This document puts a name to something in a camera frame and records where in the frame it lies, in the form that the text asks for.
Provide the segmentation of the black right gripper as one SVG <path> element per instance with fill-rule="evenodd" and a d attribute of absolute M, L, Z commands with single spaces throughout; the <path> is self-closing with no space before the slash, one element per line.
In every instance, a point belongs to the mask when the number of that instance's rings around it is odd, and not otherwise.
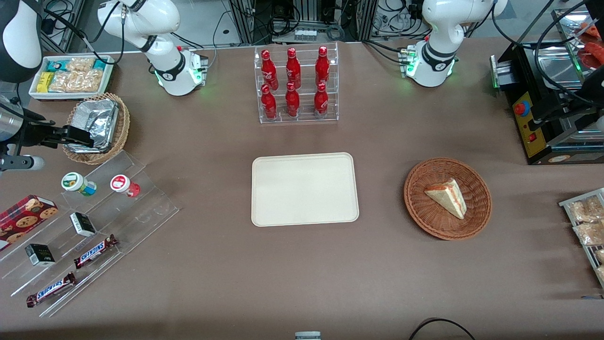
<path fill-rule="evenodd" d="M 84 146 L 93 146 L 93 139 L 88 131 L 72 125 L 64 125 L 62 128 L 25 121 L 20 129 L 20 146 L 83 149 Z"/>

